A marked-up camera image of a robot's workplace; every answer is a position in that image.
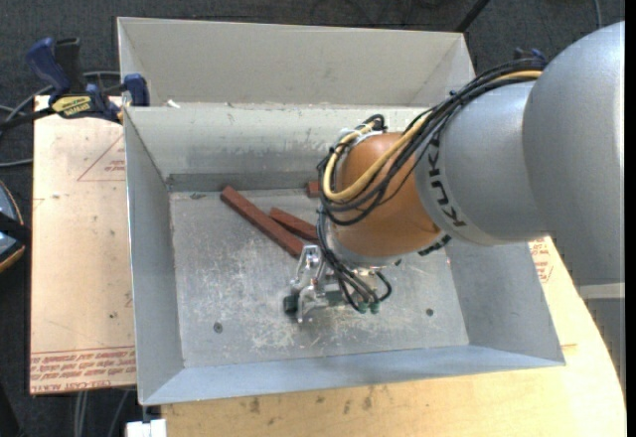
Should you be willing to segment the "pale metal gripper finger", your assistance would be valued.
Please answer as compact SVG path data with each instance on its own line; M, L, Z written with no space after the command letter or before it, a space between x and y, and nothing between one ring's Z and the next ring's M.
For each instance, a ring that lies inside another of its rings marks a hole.
M297 324L309 322L313 315L329 306L325 297L291 294L283 298L283 312Z
M318 245L305 245L299 256L296 271L296 288L303 289L312 284L322 265L322 252Z

